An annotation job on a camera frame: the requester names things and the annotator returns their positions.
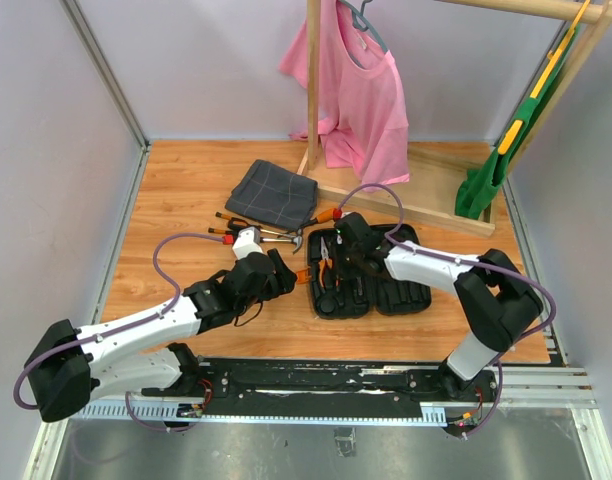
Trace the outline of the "orange handled pliers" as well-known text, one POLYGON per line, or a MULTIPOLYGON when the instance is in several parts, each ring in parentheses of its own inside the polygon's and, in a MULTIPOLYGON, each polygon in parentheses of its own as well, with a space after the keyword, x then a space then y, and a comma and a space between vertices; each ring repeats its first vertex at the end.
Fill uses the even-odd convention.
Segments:
POLYGON ((318 264, 318 283, 323 291, 340 291, 340 277, 333 259, 330 257, 328 244, 320 238, 320 261, 318 264))

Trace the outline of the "black plastic tool case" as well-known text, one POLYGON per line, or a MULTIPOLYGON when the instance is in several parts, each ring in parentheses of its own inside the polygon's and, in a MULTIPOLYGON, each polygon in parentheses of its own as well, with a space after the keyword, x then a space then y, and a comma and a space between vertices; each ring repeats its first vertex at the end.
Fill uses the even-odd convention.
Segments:
POLYGON ((308 235, 306 264, 299 281, 308 286, 311 306, 322 319, 357 319, 373 311, 384 316, 417 314, 432 304, 428 286, 361 268, 333 228, 308 235))

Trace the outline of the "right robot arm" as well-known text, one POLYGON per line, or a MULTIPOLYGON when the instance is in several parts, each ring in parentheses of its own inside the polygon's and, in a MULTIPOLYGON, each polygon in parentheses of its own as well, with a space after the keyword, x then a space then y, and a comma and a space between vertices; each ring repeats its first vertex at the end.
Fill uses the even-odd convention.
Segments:
POLYGON ((472 392, 475 378, 520 340, 541 315, 534 287, 500 250, 456 255, 383 234, 358 213, 335 222, 350 263, 368 275, 413 282, 455 296, 470 332, 438 368, 441 392, 460 400, 472 392))

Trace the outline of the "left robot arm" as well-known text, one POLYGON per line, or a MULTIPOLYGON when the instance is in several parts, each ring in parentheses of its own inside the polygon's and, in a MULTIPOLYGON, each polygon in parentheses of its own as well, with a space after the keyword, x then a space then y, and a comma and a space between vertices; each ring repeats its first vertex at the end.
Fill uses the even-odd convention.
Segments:
POLYGON ((251 306, 291 293, 296 283, 296 273, 277 250, 252 252, 142 312, 82 327, 68 319, 53 323, 18 380, 29 383, 31 407, 46 423, 130 391, 189 395, 199 386, 200 371, 182 339, 229 325, 251 306))

